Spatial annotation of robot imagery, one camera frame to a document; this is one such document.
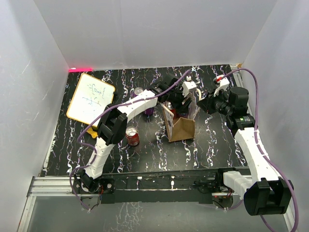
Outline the brown canvas tote bag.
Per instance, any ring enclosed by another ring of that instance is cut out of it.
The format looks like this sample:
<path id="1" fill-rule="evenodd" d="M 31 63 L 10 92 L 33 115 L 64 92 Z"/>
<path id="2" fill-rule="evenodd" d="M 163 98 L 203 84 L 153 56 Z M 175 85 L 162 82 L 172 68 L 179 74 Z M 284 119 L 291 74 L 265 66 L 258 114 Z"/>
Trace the brown canvas tote bag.
<path id="1" fill-rule="evenodd" d="M 192 102 L 189 105 L 189 113 L 187 115 L 177 114 L 175 109 L 171 112 L 167 108 L 168 101 L 161 104 L 170 143 L 180 140 L 194 139 L 195 137 L 195 117 L 200 111 L 200 108 L 197 106 L 197 100 L 200 99 L 200 94 L 197 98 L 194 92 L 190 92 L 188 97 L 191 98 Z"/>

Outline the red cola can front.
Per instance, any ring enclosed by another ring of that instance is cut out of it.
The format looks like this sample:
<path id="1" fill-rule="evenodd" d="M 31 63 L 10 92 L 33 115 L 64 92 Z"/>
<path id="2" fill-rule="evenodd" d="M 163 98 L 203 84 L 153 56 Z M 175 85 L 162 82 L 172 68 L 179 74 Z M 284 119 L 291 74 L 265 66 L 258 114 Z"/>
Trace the red cola can front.
<path id="1" fill-rule="evenodd" d="M 137 146 L 140 143 L 138 130 L 133 126 L 126 128 L 126 138 L 130 146 Z"/>

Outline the red cola can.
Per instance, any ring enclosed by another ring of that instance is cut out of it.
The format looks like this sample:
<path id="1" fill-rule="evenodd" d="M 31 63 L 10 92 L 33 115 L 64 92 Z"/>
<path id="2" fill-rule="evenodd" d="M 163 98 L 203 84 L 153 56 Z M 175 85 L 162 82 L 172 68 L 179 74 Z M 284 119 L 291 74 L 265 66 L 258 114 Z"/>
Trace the red cola can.
<path id="1" fill-rule="evenodd" d="M 172 112 L 174 107 L 172 106 L 171 102 L 167 102 L 167 108 Z"/>
<path id="2" fill-rule="evenodd" d="M 130 146 L 137 146 L 140 143 L 138 130 L 133 126 L 126 128 L 126 138 Z"/>

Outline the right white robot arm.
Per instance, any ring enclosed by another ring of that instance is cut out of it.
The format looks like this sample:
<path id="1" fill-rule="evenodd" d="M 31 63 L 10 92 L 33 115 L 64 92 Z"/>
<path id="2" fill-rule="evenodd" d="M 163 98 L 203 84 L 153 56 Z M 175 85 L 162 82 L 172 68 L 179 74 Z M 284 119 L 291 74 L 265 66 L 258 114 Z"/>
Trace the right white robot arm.
<path id="1" fill-rule="evenodd" d="M 244 177 L 235 168 L 219 171 L 215 186 L 219 191 L 232 189 L 244 201 L 251 216 L 278 215 L 287 211 L 291 200 L 289 186 L 282 176 L 266 161 L 266 152 L 255 129 L 255 119 L 248 113 L 249 92 L 233 87 L 229 95 L 221 89 L 198 101 L 208 114 L 220 113 L 226 117 L 227 127 L 240 146 L 250 169 L 251 178 Z"/>

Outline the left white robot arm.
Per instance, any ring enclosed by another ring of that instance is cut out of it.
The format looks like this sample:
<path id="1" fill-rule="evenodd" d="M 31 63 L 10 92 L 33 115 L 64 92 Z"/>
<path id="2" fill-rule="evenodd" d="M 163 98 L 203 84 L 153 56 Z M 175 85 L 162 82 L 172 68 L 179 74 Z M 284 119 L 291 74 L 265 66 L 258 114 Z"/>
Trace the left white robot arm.
<path id="1" fill-rule="evenodd" d="M 125 138 L 128 122 L 147 109 L 166 102 L 170 102 L 178 112 L 189 113 L 196 89 L 197 85 L 188 73 L 180 78 L 167 74 L 132 99 L 118 105 L 107 105 L 105 111 L 94 119 L 98 135 L 92 155 L 86 166 L 71 172 L 71 177 L 80 181 L 84 191 L 98 191 L 106 160 L 113 147 Z"/>

